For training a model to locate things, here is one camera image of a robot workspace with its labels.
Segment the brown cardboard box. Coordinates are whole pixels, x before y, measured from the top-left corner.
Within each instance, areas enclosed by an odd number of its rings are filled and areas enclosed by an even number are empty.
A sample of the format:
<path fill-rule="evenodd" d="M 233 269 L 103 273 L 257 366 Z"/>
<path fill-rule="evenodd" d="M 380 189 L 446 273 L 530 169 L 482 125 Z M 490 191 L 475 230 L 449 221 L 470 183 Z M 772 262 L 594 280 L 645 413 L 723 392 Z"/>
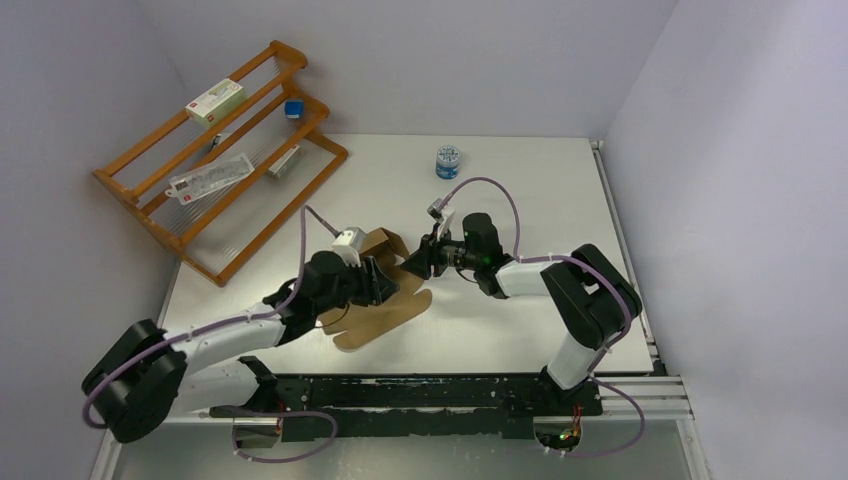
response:
<path fill-rule="evenodd" d="M 318 317 L 318 329 L 343 351 L 359 349 L 412 320 L 433 301 L 432 292 L 423 288 L 424 281 L 400 268 L 410 252 L 398 234 L 384 228 L 368 232 L 362 255 L 372 256 L 400 289 L 381 305 L 338 308 Z"/>

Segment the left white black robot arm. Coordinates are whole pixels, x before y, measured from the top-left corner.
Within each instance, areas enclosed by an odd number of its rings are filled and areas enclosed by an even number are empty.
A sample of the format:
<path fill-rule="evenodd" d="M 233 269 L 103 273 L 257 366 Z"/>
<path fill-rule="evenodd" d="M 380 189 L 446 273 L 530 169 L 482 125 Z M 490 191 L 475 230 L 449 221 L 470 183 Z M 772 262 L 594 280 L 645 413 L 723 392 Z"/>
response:
<path fill-rule="evenodd" d="M 297 277 L 229 318 L 183 331 L 138 321 L 84 378 L 83 421 L 130 443 L 170 414 L 214 408 L 254 416 L 280 411 L 277 376 L 254 351 L 299 339 L 331 310 L 379 306 L 400 289 L 372 256 L 348 265 L 336 253 L 319 251 Z"/>

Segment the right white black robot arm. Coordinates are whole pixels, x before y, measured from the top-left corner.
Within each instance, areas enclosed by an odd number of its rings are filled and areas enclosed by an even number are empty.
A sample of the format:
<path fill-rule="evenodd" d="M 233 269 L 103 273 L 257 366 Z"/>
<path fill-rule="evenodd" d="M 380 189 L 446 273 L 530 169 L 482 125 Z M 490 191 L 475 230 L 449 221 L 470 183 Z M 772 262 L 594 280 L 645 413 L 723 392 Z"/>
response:
<path fill-rule="evenodd" d="M 569 255 L 520 258 L 506 253 L 491 217 L 482 212 L 462 221 L 462 236 L 452 237 L 446 216 L 422 236 L 402 270 L 423 280 L 445 270 L 469 271 L 487 296 L 549 298 L 566 331 L 553 358 L 543 367 L 542 406 L 562 414 L 578 399 L 577 387 L 592 377 L 605 352 L 625 336 L 642 311 L 635 289 L 593 244 Z"/>

